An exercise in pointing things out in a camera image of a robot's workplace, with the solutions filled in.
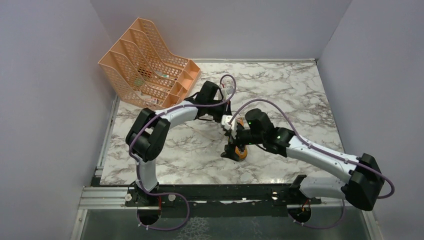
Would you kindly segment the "orange canvas sneaker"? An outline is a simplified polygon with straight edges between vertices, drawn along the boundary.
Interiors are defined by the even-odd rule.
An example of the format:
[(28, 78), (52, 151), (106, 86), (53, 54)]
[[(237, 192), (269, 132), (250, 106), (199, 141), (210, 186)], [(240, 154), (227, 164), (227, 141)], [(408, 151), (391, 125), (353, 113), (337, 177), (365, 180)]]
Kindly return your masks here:
[[(244, 121), (243, 121), (243, 119), (241, 117), (237, 118), (236, 121), (237, 121), (237, 124), (238, 125), (244, 127)], [(242, 149), (240, 149), (239, 147), (236, 146), (235, 147), (235, 153), (239, 157), (238, 162), (241, 162), (241, 161), (243, 161), (247, 157), (248, 150), (245, 147), (242, 148)]]

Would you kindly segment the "white shoelace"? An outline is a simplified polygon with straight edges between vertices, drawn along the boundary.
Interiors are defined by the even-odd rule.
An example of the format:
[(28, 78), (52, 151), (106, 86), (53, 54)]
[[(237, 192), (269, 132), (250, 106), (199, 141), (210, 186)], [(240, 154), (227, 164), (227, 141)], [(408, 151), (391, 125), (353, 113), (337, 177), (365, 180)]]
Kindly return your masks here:
[(195, 133), (212, 141), (223, 140), (226, 138), (225, 132), (221, 126), (213, 122), (189, 122), (185, 125), (192, 129)]

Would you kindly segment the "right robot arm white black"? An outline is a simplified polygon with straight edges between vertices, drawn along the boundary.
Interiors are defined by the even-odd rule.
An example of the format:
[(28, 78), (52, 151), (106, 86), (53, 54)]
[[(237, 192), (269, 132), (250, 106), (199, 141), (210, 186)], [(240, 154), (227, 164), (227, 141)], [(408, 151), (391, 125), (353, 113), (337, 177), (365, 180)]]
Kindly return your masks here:
[(288, 190), (289, 199), (300, 204), (307, 198), (334, 198), (352, 206), (373, 210), (385, 180), (374, 156), (338, 152), (298, 136), (293, 130), (275, 127), (268, 115), (255, 108), (245, 115), (248, 128), (231, 115), (221, 118), (228, 143), (221, 157), (241, 161), (247, 145), (261, 145), (264, 151), (306, 162), (330, 177), (304, 176)]

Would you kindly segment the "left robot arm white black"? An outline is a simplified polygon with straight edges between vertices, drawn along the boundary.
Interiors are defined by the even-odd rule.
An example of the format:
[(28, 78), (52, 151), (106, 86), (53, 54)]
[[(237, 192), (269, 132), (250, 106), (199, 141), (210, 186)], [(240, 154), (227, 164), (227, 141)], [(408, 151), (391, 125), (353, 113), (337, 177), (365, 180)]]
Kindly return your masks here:
[(200, 91), (180, 103), (162, 110), (144, 108), (130, 128), (125, 142), (129, 156), (136, 163), (135, 184), (140, 189), (138, 199), (144, 205), (157, 200), (159, 184), (156, 176), (156, 158), (162, 152), (169, 130), (208, 115), (216, 123), (231, 114), (231, 98), (236, 87), (221, 87), (206, 81)]

